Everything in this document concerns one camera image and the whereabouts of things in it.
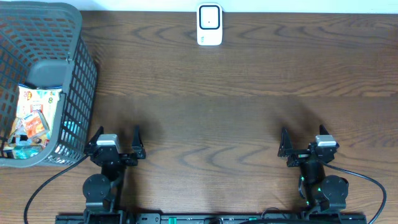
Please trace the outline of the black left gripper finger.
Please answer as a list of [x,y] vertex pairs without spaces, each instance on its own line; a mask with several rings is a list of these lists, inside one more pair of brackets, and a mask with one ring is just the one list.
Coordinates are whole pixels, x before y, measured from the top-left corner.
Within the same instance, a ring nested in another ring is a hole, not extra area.
[[144,145],[142,143],[139,130],[140,129],[138,125],[134,127],[134,135],[131,147],[135,153],[145,153]]
[[100,126],[94,136],[88,141],[89,146],[96,145],[98,138],[104,133],[104,128]]

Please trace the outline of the orange tissue pack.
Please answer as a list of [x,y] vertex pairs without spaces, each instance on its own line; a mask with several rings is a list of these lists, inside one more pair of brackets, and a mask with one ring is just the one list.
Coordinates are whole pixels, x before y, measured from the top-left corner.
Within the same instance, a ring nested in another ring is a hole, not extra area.
[[47,134],[50,128],[41,111],[33,111],[21,118],[25,133],[29,139]]

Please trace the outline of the large yellow wipes packet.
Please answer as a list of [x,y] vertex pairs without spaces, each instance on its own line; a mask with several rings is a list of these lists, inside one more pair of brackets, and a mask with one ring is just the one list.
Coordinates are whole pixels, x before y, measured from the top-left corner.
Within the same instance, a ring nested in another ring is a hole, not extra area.
[[[61,88],[33,89],[19,85],[16,118],[4,145],[4,152],[7,157],[14,159],[12,150],[16,146],[41,146],[42,151],[45,149],[52,135],[57,103],[60,100],[61,92]],[[25,133],[21,118],[35,110],[42,112],[50,131],[41,137],[29,139]]]

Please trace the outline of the teal tissue pack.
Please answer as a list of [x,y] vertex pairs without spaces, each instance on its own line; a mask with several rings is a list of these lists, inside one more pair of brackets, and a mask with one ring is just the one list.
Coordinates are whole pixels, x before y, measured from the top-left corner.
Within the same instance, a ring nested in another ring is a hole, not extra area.
[[41,146],[16,146],[12,150],[15,159],[29,159],[42,151]]

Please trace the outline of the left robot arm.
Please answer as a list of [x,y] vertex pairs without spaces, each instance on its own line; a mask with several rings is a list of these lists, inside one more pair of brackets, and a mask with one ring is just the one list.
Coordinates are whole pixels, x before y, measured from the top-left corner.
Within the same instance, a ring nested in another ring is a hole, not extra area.
[[146,158],[139,126],[134,127],[131,153],[120,152],[120,142],[116,134],[105,134],[100,127],[86,144],[84,153],[90,161],[101,168],[83,184],[86,208],[83,212],[85,223],[135,223],[135,215],[119,206],[124,185],[125,171],[138,165],[138,160]]

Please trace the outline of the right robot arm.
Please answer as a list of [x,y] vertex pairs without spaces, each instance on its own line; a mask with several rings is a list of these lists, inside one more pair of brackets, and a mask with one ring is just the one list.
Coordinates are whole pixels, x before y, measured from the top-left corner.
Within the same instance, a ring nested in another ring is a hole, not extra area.
[[298,190],[307,201],[305,218],[325,213],[338,213],[346,208],[349,183],[337,175],[326,175],[324,167],[335,158],[339,144],[321,125],[319,134],[306,149],[294,149],[288,131],[282,128],[278,157],[287,159],[287,167],[298,167]]

